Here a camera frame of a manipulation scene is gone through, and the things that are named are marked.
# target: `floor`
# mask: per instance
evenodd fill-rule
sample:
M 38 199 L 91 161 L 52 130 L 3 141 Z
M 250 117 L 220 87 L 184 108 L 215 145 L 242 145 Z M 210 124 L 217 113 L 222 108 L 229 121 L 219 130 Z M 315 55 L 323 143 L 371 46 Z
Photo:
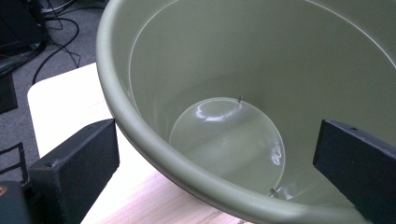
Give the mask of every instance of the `floor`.
M 68 1 L 39 0 L 39 3 L 44 10 L 51 11 L 50 6 L 56 9 Z M 59 18 L 72 21 L 46 22 L 51 39 L 60 45 L 70 41 L 76 33 L 78 35 L 67 46 L 68 52 L 61 50 L 47 60 L 39 71 L 36 82 L 96 62 L 96 31 L 105 6 L 106 1 L 104 0 L 76 0 L 71 7 L 61 12 L 63 15 L 61 13 L 59 15 Z M 39 159 L 27 93 L 32 87 L 34 75 L 40 64 L 58 48 L 59 46 L 49 42 L 43 52 L 12 72 L 18 108 L 0 114 L 0 151 L 21 143 L 27 167 Z M 0 155 L 0 170 L 20 162 L 19 154 L 15 149 Z M 21 168 L 0 175 L 0 181 L 3 180 L 22 181 Z

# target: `bucket bottom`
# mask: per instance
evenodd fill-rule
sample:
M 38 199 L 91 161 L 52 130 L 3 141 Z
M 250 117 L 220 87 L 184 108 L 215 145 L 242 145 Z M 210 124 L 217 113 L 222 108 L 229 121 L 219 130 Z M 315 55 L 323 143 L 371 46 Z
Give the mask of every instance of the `bucket bottom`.
M 274 123 L 242 99 L 211 98 L 177 119 L 172 147 L 210 173 L 273 195 L 285 169 L 285 148 Z

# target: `bucket inner wall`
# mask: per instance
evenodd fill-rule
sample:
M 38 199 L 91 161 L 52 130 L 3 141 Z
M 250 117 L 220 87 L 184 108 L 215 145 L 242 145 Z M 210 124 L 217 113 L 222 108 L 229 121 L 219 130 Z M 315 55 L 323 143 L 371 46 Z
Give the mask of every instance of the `bucket inner wall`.
M 141 117 L 165 141 L 198 102 L 242 97 L 260 109 L 283 139 L 285 169 L 274 186 L 283 200 L 348 204 L 312 165 L 323 119 L 396 146 L 394 64 L 359 29 L 309 2 L 176 1 L 141 31 L 129 72 Z

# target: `table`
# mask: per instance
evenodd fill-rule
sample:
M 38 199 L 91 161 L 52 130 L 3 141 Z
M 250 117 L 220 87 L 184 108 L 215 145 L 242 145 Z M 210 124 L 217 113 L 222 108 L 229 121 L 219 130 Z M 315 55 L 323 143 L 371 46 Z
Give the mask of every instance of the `table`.
M 28 102 L 40 157 L 84 126 L 112 118 L 95 63 L 36 83 Z M 82 223 L 246 223 L 176 186 L 119 129 L 117 135 L 120 167 Z

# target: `bucket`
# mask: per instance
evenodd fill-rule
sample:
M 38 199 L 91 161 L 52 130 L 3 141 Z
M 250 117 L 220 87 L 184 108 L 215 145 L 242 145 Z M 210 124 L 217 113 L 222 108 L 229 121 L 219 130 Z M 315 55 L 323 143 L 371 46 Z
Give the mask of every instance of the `bucket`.
M 396 69 L 326 2 L 110 1 L 97 65 L 112 115 L 154 167 L 229 214 L 366 222 L 312 160 L 323 119 L 396 146 Z

